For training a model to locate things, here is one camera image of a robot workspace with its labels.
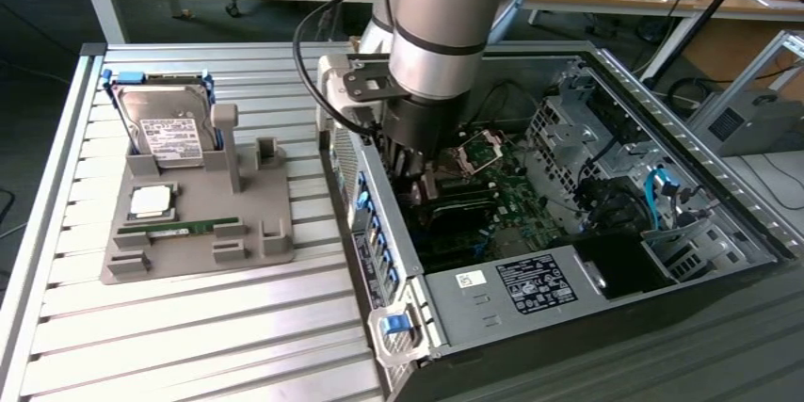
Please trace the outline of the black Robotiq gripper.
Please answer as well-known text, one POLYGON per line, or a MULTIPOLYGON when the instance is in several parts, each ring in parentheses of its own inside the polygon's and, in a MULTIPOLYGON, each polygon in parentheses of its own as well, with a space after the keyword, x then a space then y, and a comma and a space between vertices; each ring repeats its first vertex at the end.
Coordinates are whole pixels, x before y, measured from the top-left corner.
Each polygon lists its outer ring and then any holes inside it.
POLYGON ((431 159, 457 129, 469 93, 436 100, 409 94, 385 102, 381 131, 407 150, 431 159))

